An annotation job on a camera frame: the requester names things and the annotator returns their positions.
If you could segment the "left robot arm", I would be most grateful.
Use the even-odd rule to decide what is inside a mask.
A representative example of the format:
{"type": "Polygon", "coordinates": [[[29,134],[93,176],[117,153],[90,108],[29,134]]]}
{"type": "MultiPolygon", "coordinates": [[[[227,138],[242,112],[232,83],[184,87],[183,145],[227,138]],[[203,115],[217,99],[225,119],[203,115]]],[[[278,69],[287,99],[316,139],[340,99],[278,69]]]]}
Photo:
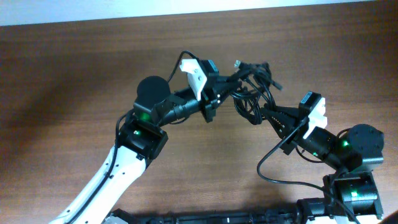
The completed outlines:
{"type": "Polygon", "coordinates": [[[241,85],[237,75],[221,76],[212,60],[180,59],[188,87],[171,92],[169,81],[150,76],[137,87],[133,107],[116,122],[114,146],[76,199],[54,223],[103,223],[126,189],[157,159],[169,137],[162,130],[195,113],[207,123],[241,85]]]}

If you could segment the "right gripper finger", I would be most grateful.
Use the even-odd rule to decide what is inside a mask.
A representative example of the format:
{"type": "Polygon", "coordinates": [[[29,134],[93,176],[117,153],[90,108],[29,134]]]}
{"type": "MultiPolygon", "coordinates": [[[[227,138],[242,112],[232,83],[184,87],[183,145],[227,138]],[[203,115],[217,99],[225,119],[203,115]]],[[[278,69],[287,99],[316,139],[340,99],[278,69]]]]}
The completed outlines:
{"type": "Polygon", "coordinates": [[[264,104],[264,106],[260,109],[260,112],[266,119],[273,119],[273,118],[298,119],[299,118],[299,109],[292,108],[292,107],[272,106],[272,105],[264,104]]]}
{"type": "Polygon", "coordinates": [[[264,116],[281,139],[294,130],[298,121],[298,118],[284,113],[265,113],[264,116]]]}

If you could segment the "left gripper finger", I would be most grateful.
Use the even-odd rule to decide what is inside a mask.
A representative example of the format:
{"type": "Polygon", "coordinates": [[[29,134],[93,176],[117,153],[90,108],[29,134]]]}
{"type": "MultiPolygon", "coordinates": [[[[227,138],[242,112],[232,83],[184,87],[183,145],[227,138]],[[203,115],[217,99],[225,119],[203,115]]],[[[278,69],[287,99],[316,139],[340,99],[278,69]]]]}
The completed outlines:
{"type": "Polygon", "coordinates": [[[227,97],[234,93],[239,87],[241,87],[241,85],[241,81],[222,83],[218,88],[218,99],[220,102],[223,103],[227,97]]]}
{"type": "Polygon", "coordinates": [[[219,77],[217,87],[219,89],[237,89],[242,85],[242,80],[250,74],[249,70],[237,70],[229,77],[219,77]]]}

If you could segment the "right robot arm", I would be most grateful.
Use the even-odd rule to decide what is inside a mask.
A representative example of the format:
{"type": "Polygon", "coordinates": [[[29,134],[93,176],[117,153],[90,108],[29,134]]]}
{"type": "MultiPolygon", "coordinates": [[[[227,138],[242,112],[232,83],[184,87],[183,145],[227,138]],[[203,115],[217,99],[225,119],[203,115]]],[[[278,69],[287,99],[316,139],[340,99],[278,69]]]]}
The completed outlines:
{"type": "Polygon", "coordinates": [[[326,130],[326,99],[308,92],[298,108],[264,106],[262,115],[281,142],[286,155],[302,148],[330,166],[323,177],[322,198],[300,199],[289,212],[278,212],[281,223],[379,223],[383,210],[373,170],[384,161],[384,134],[368,124],[357,124],[337,135],[326,130]]]}

